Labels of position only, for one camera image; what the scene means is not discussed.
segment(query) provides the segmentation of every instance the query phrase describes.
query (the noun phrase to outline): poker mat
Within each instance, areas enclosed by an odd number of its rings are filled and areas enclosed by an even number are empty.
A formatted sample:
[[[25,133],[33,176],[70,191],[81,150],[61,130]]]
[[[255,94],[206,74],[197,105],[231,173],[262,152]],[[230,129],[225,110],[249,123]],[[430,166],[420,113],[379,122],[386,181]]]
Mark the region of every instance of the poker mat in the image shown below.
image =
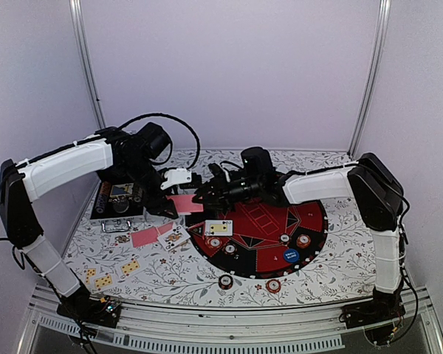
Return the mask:
[[[212,220],[232,221],[233,235],[205,235]],[[319,255],[328,218],[320,201],[285,208],[238,203],[227,213],[188,215],[186,227],[197,251],[215,267],[240,277],[269,279],[297,271]]]

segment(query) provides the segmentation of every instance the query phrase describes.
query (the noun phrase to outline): pink playing card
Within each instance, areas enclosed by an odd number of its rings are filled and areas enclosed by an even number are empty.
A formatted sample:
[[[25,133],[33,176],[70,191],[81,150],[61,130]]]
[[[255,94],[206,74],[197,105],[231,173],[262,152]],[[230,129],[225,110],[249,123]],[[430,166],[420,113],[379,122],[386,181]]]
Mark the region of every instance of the pink playing card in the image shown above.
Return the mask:
[[[168,199],[172,199],[176,205],[179,215],[189,215],[192,212],[203,212],[204,206],[192,202],[194,194],[169,195]]]
[[[141,247],[148,245],[149,243],[157,242],[159,235],[164,234],[169,231],[173,226],[173,223],[167,223],[160,227],[151,227],[146,230],[134,232],[131,234],[131,241],[133,242],[133,247]]]

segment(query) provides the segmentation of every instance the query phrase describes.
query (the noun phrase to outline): vertical metal pole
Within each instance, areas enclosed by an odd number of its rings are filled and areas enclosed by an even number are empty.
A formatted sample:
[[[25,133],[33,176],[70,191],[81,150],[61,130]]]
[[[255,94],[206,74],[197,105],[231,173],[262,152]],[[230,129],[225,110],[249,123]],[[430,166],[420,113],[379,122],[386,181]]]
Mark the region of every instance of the vertical metal pole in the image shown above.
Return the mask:
[[[89,48],[87,47],[86,34],[83,27],[82,8],[80,7],[80,0],[70,0],[72,23],[74,25],[75,38],[82,62],[83,73],[86,77],[87,89],[89,90],[90,100],[94,110],[95,119],[99,129],[106,127],[105,119],[103,118],[102,107],[95,85],[94,74],[92,72],[92,65],[90,64]]]
[[[360,113],[357,118],[356,125],[354,127],[353,137],[351,138],[351,143],[348,149],[348,154],[353,159],[356,158],[356,153],[360,144],[361,135],[363,134],[366,117],[368,116],[369,112],[369,106],[371,105],[374,85],[376,83],[377,72],[379,71],[379,64],[382,56],[382,49],[385,43],[385,34],[387,32],[390,8],[391,0],[381,0],[379,16],[377,19],[376,39],[371,59],[371,67],[369,68],[368,81],[366,82],[363,101],[361,102]]]

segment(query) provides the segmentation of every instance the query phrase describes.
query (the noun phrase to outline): floral tablecloth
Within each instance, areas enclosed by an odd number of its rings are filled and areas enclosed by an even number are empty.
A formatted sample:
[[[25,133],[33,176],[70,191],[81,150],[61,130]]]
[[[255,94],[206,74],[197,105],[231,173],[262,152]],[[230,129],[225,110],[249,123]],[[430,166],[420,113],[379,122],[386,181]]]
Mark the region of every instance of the floral tablecloth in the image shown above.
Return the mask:
[[[210,178],[207,165],[229,160],[241,164],[240,151],[203,150],[193,169]],[[178,150],[170,166],[187,167],[194,156],[192,150]],[[271,151],[273,164],[281,172],[314,170],[349,162],[345,153]],[[361,221],[357,205],[349,198],[322,200],[328,219],[328,237],[321,253],[295,273],[278,278],[281,290],[273,294],[267,280],[233,276],[233,287],[222,290],[219,277],[223,271],[204,259],[188,241],[167,252],[152,243],[134,248],[128,232],[106,234],[92,226],[89,216],[92,202],[84,213],[65,254],[66,263],[85,282],[86,270],[115,274],[115,266],[137,256],[141,272],[119,280],[104,294],[123,299],[164,302],[181,305],[216,307],[261,307],[310,305],[353,299],[371,294],[375,281],[375,259],[372,237]],[[168,219],[147,215],[144,223],[136,223],[131,232],[163,225]]]

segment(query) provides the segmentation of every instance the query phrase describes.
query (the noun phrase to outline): ventilation grille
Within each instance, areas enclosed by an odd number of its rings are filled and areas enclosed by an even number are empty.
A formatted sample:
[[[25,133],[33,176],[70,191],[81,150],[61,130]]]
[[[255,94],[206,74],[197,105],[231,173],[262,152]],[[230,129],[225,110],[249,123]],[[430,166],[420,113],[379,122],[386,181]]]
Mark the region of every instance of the ventilation grille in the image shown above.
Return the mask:
[[[79,327],[72,321],[41,314],[40,325],[71,336],[79,336]],[[341,336],[323,337],[305,341],[290,341],[285,344],[187,344],[139,336],[114,333],[108,340],[95,339],[102,344],[133,349],[155,354],[295,354],[321,353],[342,349],[345,346]]]

